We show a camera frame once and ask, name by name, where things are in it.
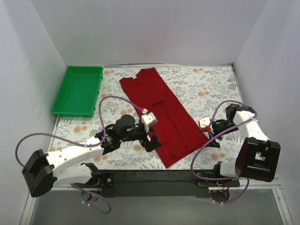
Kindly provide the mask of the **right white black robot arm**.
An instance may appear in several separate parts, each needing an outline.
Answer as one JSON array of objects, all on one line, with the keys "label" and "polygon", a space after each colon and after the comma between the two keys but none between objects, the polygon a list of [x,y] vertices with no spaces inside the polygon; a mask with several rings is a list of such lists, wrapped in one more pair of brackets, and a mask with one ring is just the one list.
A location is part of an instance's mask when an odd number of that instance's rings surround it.
[{"label": "right white black robot arm", "polygon": [[213,169],[197,173],[201,180],[211,180],[217,186],[238,178],[265,182],[273,181],[278,165],[281,146],[271,141],[256,120],[256,111],[249,106],[231,103],[225,109],[226,119],[213,120],[204,117],[198,124],[209,135],[209,146],[218,148],[222,136],[239,131],[243,144],[232,162],[217,162]]}]

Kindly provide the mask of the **red t shirt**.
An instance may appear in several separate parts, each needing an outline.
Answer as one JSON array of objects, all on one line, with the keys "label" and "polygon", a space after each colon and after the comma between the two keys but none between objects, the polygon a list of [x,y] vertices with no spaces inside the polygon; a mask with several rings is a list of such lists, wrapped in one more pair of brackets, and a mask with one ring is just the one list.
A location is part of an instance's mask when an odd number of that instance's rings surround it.
[{"label": "red t shirt", "polygon": [[162,146],[156,152],[165,167],[172,166],[208,141],[155,68],[141,69],[135,78],[120,79],[120,84],[131,102],[157,118],[153,128]]}]

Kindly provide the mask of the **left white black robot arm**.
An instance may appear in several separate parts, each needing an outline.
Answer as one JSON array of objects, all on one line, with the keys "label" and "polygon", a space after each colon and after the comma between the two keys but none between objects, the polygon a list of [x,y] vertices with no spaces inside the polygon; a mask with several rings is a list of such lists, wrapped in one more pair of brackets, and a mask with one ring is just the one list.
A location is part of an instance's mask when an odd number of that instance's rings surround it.
[{"label": "left white black robot arm", "polygon": [[138,123],[133,116],[123,115],[80,145],[50,153],[33,152],[22,169],[30,195],[40,197],[53,187],[68,184],[96,187],[102,179],[101,173],[86,160],[115,151],[123,142],[139,141],[147,152],[161,147],[153,129],[157,121],[151,112],[141,115]]}]

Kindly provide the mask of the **green plastic tray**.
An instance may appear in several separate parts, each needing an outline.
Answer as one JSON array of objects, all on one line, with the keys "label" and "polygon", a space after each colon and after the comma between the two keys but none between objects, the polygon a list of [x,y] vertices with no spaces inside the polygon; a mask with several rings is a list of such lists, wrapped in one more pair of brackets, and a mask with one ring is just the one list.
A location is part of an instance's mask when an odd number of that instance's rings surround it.
[{"label": "green plastic tray", "polygon": [[61,117],[93,117],[102,76],[100,66],[68,66],[51,113]]}]

